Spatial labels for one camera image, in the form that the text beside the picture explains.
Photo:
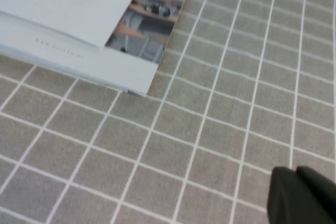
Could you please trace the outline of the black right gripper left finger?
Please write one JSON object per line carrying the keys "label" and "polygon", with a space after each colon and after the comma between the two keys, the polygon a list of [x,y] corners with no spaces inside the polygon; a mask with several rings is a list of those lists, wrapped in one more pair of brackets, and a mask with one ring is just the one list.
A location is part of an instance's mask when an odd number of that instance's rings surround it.
{"label": "black right gripper left finger", "polygon": [[272,170],[267,201],[270,223],[316,223],[317,202],[296,173],[285,167]]}

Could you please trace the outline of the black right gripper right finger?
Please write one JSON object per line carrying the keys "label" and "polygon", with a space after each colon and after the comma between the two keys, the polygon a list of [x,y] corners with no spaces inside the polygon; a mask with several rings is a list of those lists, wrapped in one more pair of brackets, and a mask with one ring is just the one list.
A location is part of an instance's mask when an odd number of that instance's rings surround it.
{"label": "black right gripper right finger", "polygon": [[335,223],[335,183],[308,166],[298,166],[296,173]]}

